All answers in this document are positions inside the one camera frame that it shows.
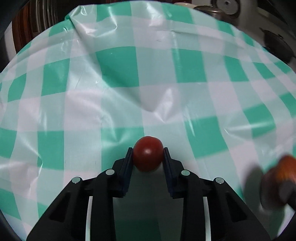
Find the screw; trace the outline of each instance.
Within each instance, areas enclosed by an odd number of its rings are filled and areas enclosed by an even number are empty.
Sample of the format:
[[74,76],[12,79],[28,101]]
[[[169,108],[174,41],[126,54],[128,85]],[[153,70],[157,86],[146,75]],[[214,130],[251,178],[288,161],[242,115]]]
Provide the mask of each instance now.
[[74,177],[72,178],[72,183],[78,183],[80,182],[81,178],[80,177]]
[[219,183],[219,184],[224,183],[224,179],[221,178],[221,177],[217,177],[217,178],[215,179],[215,181],[216,181],[217,183]]
[[189,175],[190,175],[190,171],[188,171],[188,170],[183,170],[183,171],[181,172],[181,174],[182,174],[183,176],[189,176]]
[[113,169],[108,169],[106,171],[106,174],[109,175],[109,176],[113,175],[114,173],[115,173],[115,171]]

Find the checkered tablecloth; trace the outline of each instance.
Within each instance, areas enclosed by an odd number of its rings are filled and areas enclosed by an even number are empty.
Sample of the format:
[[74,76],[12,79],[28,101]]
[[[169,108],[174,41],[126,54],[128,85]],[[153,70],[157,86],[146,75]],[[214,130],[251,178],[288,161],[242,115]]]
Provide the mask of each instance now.
[[[72,177],[111,168],[145,135],[244,200],[253,170],[296,155],[295,73],[234,26],[181,6],[77,7],[25,46],[0,82],[0,209],[23,240]],[[148,219],[116,218],[119,241],[130,223],[139,237],[129,240],[179,239],[163,231],[154,194]],[[263,219],[274,232],[270,214]]]

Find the silver screw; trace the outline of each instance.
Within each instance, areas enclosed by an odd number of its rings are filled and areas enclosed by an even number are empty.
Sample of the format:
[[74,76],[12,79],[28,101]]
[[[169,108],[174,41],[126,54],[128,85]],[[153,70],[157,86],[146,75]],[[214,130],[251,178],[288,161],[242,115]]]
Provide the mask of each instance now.
[[109,175],[109,176],[113,175],[114,173],[115,173],[115,171],[113,169],[108,169],[106,171],[106,174]]
[[219,184],[223,184],[223,183],[224,183],[224,179],[221,178],[221,177],[217,177],[217,178],[215,179],[215,181],[216,181],[217,183],[219,183]]
[[72,178],[72,183],[78,183],[80,182],[81,178],[80,177],[74,177]]
[[181,174],[182,174],[183,176],[189,176],[189,175],[190,175],[190,171],[188,171],[188,170],[183,170],[183,171],[181,172]]

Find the plastic tablecloth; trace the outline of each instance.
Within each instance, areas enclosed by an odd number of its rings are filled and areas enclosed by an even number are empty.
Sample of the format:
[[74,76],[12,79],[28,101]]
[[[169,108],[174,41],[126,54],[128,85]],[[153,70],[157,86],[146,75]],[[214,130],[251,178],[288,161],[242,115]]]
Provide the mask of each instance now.
[[[155,1],[79,6],[18,53],[0,88],[0,209],[23,240],[72,177],[111,168],[145,135],[199,177],[223,177],[271,236],[293,214],[262,210],[259,182],[296,155],[296,75],[225,22]],[[161,166],[135,168],[114,216],[119,241],[177,241],[182,200]]]

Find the green and white checkered tablecloth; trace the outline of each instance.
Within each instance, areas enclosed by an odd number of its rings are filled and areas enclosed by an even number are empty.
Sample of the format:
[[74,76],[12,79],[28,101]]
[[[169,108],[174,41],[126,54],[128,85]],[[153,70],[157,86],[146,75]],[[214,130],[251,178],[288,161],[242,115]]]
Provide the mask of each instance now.
[[[77,7],[25,46],[0,82],[0,209],[23,240],[72,177],[97,176],[145,135],[246,202],[254,170],[296,155],[295,73],[235,27],[181,6]],[[125,201],[144,213],[115,214],[118,240],[178,240],[165,224],[176,203],[162,202],[168,193],[155,182],[161,167],[134,175],[135,193],[154,197],[137,200],[146,211]],[[258,215],[276,234],[271,214]]]

